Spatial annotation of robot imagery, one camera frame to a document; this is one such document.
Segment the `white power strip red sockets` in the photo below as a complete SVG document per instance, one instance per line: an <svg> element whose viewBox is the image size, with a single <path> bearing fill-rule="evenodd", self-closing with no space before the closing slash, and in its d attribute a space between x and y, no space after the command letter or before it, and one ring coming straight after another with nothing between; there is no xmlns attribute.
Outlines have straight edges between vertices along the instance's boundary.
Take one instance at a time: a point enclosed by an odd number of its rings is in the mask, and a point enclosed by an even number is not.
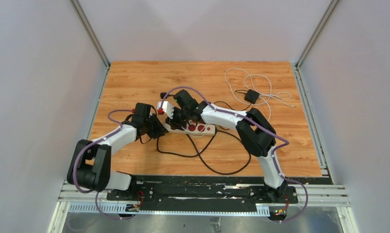
<svg viewBox="0 0 390 233"><path fill-rule="evenodd" d="M188 134L195 137L213 136L216 127L213 124L189 123L187 126L178 129L172 129L171 125L165 123L163 125L170 133Z"/></svg>

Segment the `black power adapter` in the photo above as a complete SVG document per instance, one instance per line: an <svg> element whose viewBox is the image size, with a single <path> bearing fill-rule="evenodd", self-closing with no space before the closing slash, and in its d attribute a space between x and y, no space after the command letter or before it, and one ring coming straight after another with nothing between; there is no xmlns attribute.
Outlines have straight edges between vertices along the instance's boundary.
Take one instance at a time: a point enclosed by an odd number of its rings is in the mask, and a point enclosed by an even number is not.
<svg viewBox="0 0 390 233"><path fill-rule="evenodd" d="M257 91L248 89L245 93L244 100L251 104L255 104L259 97L260 94Z"/></svg>

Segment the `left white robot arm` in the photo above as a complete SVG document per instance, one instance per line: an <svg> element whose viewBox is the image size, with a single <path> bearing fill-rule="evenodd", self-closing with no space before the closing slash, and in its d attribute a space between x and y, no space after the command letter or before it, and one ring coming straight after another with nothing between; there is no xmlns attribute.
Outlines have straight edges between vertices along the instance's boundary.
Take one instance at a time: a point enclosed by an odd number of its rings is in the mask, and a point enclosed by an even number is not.
<svg viewBox="0 0 390 233"><path fill-rule="evenodd" d="M143 135L157 139L168 131L157 117L162 109L137 103L128 113L123 121L108 114L108 119L116 124L113 131L93 140L77 142L66 179L79 192L119 190L125 200L137 197L138 187L132 184L133 176L111 169L112 156L126 145L141 140Z"/></svg>

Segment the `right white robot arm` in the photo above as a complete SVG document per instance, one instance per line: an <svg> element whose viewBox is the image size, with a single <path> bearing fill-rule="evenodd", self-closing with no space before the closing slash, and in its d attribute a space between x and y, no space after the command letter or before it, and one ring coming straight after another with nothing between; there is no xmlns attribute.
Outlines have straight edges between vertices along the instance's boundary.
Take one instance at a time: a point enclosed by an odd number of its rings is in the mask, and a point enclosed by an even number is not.
<svg viewBox="0 0 390 233"><path fill-rule="evenodd" d="M169 103L166 93L158 102L156 109L159 114L167 115L167 122L182 129L188 121L222 126L235 130L246 151L256 156L264 173L265 195L271 202L280 202L286 196L288 187L285 175L282 172L276 155L276 140L280 136L256 108L248 111L236 111L219 107L207 100L197 102L186 87L177 87L178 92L173 99L178 107Z"/></svg>

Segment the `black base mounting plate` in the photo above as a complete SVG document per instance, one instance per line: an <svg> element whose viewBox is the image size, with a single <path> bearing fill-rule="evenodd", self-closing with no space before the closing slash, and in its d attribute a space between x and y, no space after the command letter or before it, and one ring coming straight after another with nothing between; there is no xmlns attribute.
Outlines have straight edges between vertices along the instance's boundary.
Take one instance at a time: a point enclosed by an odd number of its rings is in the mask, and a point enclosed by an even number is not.
<svg viewBox="0 0 390 233"><path fill-rule="evenodd" d="M255 212L256 204L284 208L297 204L296 189L288 186L285 198L265 195L263 177L137 175L127 191L113 190L110 201L137 201L148 211Z"/></svg>

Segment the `aluminium frame rail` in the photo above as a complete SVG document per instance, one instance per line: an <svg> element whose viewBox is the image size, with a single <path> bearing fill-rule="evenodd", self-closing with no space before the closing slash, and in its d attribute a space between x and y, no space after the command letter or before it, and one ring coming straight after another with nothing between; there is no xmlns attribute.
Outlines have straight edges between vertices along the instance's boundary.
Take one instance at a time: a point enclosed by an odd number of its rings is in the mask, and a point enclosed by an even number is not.
<svg viewBox="0 0 390 233"><path fill-rule="evenodd" d="M138 193L123 197L119 191L80 193L64 183L51 222L50 233L63 230L69 213L103 213L120 219L127 215L251 216L285 215L287 220L303 216L310 207L333 207L344 232L357 233L358 227L342 185L294 184L286 196L272 201L263 196L258 184L226 185L139 182Z"/></svg>

